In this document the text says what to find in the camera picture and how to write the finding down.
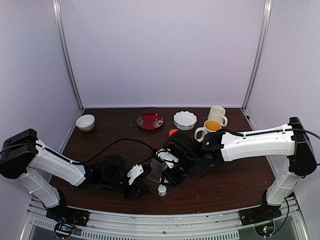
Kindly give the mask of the small white pill bottle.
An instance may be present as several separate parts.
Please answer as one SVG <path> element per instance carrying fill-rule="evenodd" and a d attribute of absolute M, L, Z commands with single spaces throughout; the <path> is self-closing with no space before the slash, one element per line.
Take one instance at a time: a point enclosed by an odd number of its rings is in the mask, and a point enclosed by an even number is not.
<path fill-rule="evenodd" d="M 167 187 L 165 185 L 160 184 L 157 188 L 158 195 L 164 197 L 167 194 Z"/>

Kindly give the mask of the clear pill organizer box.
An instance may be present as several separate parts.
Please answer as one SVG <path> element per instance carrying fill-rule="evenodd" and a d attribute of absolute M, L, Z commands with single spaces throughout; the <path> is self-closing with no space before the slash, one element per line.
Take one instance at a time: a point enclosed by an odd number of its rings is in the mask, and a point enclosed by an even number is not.
<path fill-rule="evenodd" d="M 152 159 L 151 163 L 151 173 L 149 173 L 146 178 L 150 181 L 160 183 L 162 172 L 166 169 L 167 164 L 165 162 L 159 162 L 156 159 Z"/>

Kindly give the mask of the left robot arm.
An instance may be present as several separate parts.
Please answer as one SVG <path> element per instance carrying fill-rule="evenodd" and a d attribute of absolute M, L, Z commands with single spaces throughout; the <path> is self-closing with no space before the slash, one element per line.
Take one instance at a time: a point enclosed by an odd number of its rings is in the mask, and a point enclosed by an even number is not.
<path fill-rule="evenodd" d="M 147 164 L 136 164 L 130 170 L 120 155 L 107 155 L 102 161 L 86 164 L 72 160 L 45 145 L 32 128 L 3 142 L 0 151 L 0 173 L 21 183 L 36 196 L 61 222 L 72 218 L 64 194 L 51 186 L 37 170 L 50 173 L 69 184 L 87 191 L 115 190 L 125 199 L 149 194 L 149 188 L 139 180 L 150 173 Z"/>

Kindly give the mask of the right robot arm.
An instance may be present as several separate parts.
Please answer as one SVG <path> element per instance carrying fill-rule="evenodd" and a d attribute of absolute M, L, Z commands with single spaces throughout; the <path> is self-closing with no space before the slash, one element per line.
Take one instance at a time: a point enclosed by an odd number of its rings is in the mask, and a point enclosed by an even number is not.
<path fill-rule="evenodd" d="M 157 156 L 168 166 L 160 182 L 176 187 L 200 167 L 215 166 L 239 159 L 282 155 L 287 157 L 284 169 L 264 192 L 262 204 L 256 210 L 259 220 L 268 220 L 298 181 L 317 168 L 309 138 L 298 117 L 278 127 L 236 132 L 220 129 L 204 136 L 190 138 L 181 131 L 173 133 Z"/>

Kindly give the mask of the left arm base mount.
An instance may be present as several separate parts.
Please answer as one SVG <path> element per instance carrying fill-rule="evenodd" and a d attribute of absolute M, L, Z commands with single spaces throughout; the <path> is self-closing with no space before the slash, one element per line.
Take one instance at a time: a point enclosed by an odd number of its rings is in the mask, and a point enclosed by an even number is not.
<path fill-rule="evenodd" d="M 47 209 L 46 217 L 58 223 L 86 227 L 90 213 L 86 210 L 68 208 L 65 211 Z"/>

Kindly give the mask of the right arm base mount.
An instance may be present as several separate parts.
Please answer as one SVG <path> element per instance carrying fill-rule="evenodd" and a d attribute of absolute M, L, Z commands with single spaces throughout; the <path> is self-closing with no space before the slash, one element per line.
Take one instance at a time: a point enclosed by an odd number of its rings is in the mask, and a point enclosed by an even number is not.
<path fill-rule="evenodd" d="M 273 220 L 282 216 L 280 206 L 260 205 L 239 211 L 242 226 Z"/>

